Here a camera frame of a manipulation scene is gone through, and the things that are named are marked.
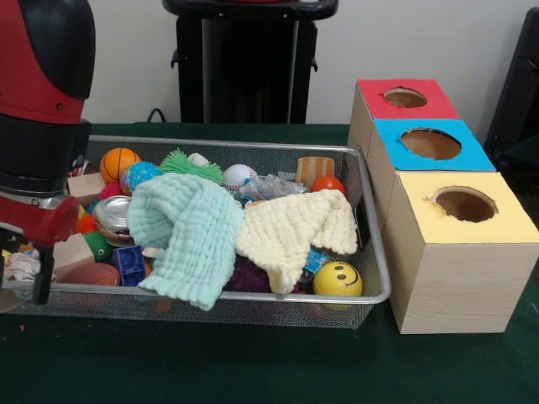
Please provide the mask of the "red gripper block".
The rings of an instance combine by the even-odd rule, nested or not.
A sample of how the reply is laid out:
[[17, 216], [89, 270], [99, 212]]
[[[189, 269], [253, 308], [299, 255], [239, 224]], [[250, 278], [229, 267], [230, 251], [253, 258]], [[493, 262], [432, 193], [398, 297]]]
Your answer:
[[6, 231], [11, 231], [38, 246], [40, 272], [35, 276], [33, 302], [46, 304], [54, 269], [52, 247], [73, 234], [78, 216], [79, 203], [65, 194], [40, 198], [1, 193], [0, 288], [3, 287]]

